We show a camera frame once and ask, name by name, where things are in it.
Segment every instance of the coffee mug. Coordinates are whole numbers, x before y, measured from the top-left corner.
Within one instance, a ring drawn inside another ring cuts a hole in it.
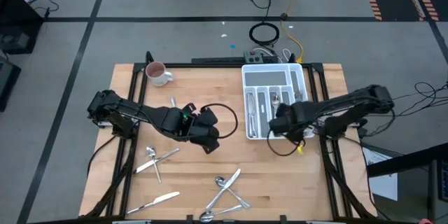
[[[149,81],[156,87],[161,87],[168,83],[168,81],[174,81],[172,73],[167,71],[165,65],[161,62],[151,62],[145,68],[145,73]]]

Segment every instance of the black box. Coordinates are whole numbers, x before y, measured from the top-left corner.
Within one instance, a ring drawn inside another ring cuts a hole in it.
[[[0,50],[32,53],[43,18],[25,0],[0,0]]]
[[[8,98],[20,74],[20,67],[10,62],[0,62],[0,112],[5,111]]]

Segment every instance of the white paper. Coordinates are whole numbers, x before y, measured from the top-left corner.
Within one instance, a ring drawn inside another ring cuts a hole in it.
[[[391,159],[391,157],[387,155],[369,150],[367,148],[363,148],[363,152],[368,165]],[[391,200],[398,200],[398,175],[396,173],[369,178],[369,182],[372,193]]]

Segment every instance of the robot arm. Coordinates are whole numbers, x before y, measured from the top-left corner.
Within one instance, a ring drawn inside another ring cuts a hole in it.
[[[136,134],[134,120],[144,121],[166,137],[201,145],[209,154],[219,147],[219,131],[213,126],[218,119],[207,107],[201,108],[200,113],[193,113],[195,110],[194,104],[188,104],[183,109],[152,108],[123,99],[112,90],[105,90],[96,93],[87,112],[88,118],[96,125],[109,121],[113,126],[112,134],[117,137],[132,138]]]
[[[281,104],[277,118],[269,122],[275,134],[286,133],[286,138],[297,141],[303,136],[303,130],[313,125],[318,118],[339,111],[346,111],[339,116],[328,116],[320,123],[319,134],[337,137],[343,134],[348,125],[370,113],[388,113],[393,108],[392,98],[385,87],[370,85],[340,97],[327,101],[312,103],[295,102],[291,106]]]

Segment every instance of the white utensil organizer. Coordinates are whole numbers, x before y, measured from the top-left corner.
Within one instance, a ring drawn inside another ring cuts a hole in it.
[[[243,75],[246,137],[250,140],[267,138],[268,123],[274,117],[273,94],[279,96],[281,103],[288,105],[296,100],[308,101],[300,64],[248,64],[241,68],[241,72]],[[251,93],[255,100],[255,137],[250,137],[249,134],[248,93]],[[311,134],[307,132],[304,137],[312,137]],[[284,139],[284,136],[274,135],[271,132],[269,139]]]

